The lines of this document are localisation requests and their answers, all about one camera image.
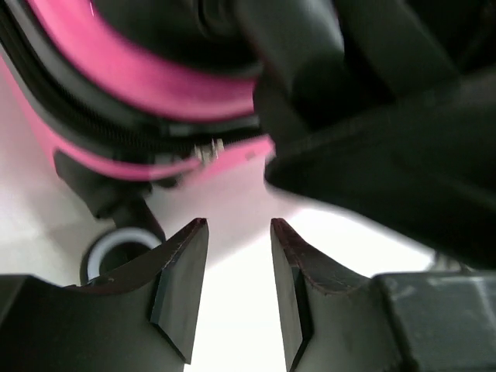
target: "white background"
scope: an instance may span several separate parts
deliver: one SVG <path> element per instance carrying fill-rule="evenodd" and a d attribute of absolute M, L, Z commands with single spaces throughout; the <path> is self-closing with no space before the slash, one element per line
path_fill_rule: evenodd
<path fill-rule="evenodd" d="M 92 219 L 49 168 L 0 76 L 0 273 L 78 283 L 81 256 L 109 225 Z M 283 372 L 269 224 L 286 218 L 312 245 L 365 275 L 423 270 L 432 254 L 357 216 L 268 191 L 264 159 L 149 205 L 168 236 L 208 218 L 210 244 L 189 372 Z"/>

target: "zipper pull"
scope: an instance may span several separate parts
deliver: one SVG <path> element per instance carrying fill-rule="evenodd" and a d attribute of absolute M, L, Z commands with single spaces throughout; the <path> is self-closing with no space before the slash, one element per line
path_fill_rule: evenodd
<path fill-rule="evenodd" d="M 224 142 L 221 139 L 213 139 L 209 145 L 195 146 L 194 154 L 201 161 L 203 167 L 219 158 L 219 154 L 224 151 Z"/>

